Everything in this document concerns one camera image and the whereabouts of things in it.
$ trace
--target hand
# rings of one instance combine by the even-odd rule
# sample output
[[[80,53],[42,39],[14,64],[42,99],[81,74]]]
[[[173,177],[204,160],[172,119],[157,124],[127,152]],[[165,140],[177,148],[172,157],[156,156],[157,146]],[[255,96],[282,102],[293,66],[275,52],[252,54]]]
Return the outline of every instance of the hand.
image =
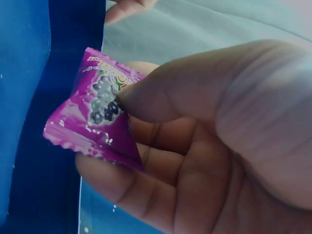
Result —
[[[120,99],[147,173],[77,156],[110,201],[166,234],[312,233],[311,52],[265,40],[197,54]]]
[[[112,0],[117,4],[107,10],[105,23],[117,21],[152,9],[158,0]]]

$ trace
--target white fabric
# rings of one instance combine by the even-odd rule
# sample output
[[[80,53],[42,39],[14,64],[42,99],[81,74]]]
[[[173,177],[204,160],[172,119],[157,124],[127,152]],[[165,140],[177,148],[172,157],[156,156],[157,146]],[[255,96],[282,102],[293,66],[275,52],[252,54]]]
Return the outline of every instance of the white fabric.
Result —
[[[309,0],[160,0],[148,13],[107,26],[104,53],[162,64],[258,39],[312,41]]]

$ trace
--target bed sheet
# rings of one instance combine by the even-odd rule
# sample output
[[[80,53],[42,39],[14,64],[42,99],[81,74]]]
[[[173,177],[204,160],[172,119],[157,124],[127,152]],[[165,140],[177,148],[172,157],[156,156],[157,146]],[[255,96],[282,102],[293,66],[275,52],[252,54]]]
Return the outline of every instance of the bed sheet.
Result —
[[[259,39],[311,45],[305,0],[160,0],[105,28],[103,52],[121,62],[175,58]],[[157,234],[81,183],[80,233]]]

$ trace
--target light blue fabric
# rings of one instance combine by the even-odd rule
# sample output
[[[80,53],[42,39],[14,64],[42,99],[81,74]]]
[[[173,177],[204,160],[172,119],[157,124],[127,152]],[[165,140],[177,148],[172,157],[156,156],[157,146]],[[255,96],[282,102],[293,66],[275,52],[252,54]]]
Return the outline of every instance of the light blue fabric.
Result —
[[[0,33],[1,227],[20,132],[50,51],[48,2],[0,1]]]
[[[82,181],[80,199],[80,234],[161,234],[122,209],[114,208],[85,181]]]
[[[147,13],[107,26],[103,51],[122,62],[163,64],[259,39],[310,45],[308,6],[306,0],[159,0]]]

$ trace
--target candy wrapper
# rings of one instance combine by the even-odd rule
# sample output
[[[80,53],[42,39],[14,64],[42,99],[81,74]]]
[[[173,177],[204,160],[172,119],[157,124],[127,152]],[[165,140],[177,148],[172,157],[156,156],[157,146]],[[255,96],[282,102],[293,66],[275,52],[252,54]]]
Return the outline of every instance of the candy wrapper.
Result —
[[[54,145],[142,171],[129,118],[117,99],[144,75],[87,48],[72,95],[46,122],[43,136]]]

